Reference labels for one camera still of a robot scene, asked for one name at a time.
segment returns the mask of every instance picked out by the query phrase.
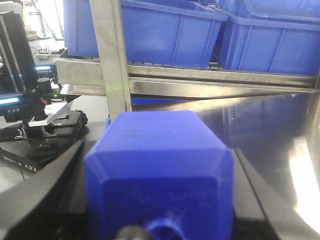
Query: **blue plastic bin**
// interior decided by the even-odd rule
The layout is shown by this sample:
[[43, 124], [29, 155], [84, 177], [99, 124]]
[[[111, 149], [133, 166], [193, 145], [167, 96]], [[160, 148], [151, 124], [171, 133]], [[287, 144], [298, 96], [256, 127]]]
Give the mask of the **blue plastic bin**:
[[239, 0], [217, 0], [217, 5], [220, 9], [234, 14], [237, 11], [238, 1]]
[[290, 5], [274, 4], [275, 2], [278, 3], [270, 0], [264, 2], [239, 0], [236, 15], [251, 19], [320, 24], [320, 1], [307, 0], [300, 4], [295, 1], [286, 1]]
[[219, 64], [228, 70], [317, 76], [320, 26], [229, 13]]
[[[64, 1], [69, 55], [98, 57], [89, 0]], [[128, 61], [180, 67], [207, 68], [228, 19], [186, 0], [122, 0], [121, 10]]]
[[188, 0], [188, 1], [193, 1], [202, 5], [217, 5], [217, 0]]

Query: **reflective metal surface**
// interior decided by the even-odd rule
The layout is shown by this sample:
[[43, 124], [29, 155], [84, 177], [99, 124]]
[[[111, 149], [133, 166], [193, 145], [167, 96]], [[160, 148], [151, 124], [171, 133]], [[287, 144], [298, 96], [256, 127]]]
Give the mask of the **reflective metal surface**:
[[[98, 60], [59, 58], [57, 70], [61, 84], [104, 86], [101, 64]], [[314, 76], [275, 74], [263, 72], [241, 72], [227, 70], [199, 70], [173, 68], [149, 63], [129, 62], [129, 77], [183, 79], [235, 84], [266, 86], [286, 86], [297, 88], [316, 88]]]
[[56, 69], [60, 84], [105, 86], [100, 61], [59, 58]]
[[[320, 233], [320, 93], [228, 101], [138, 105], [133, 110], [196, 112], [230, 148], [241, 150], [252, 169], [272, 189], [272, 194], [260, 195], [268, 200], [261, 200], [261, 204], [266, 203], [264, 211], [270, 210], [270, 221], [284, 224], [290, 214], [279, 213], [286, 205]], [[277, 199], [285, 204], [277, 204]], [[303, 239], [301, 232], [293, 237], [300, 229], [290, 224], [288, 221], [280, 226], [282, 233], [287, 231], [285, 239]]]
[[104, 86], [65, 84], [60, 93], [66, 95], [106, 96], [106, 89]]
[[146, 77], [129, 77], [129, 83], [131, 94], [199, 99], [281, 95], [316, 91], [315, 89], [287, 86], [263, 86]]
[[245, 72], [228, 70], [181, 69], [163, 66], [129, 65], [129, 76], [166, 79], [199, 80], [223, 83], [256, 84], [267, 86], [287, 86], [315, 88], [317, 78], [305, 75], [276, 74], [265, 72]]
[[90, 0], [110, 117], [131, 111], [120, 0]]

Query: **blue plastic block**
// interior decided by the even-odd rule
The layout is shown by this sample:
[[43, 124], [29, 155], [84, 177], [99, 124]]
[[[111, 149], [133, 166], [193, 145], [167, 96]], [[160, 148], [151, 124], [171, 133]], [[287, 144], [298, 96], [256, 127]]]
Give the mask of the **blue plastic block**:
[[121, 113], [85, 159], [90, 233], [141, 225], [155, 240], [230, 240], [234, 160], [191, 111]]
[[224, 69], [319, 74], [319, 25], [229, 16], [219, 58]]
[[[69, 55], [98, 57], [90, 1], [64, 1]], [[128, 61], [181, 67], [208, 67], [228, 19], [186, 0], [122, 0], [121, 10]]]

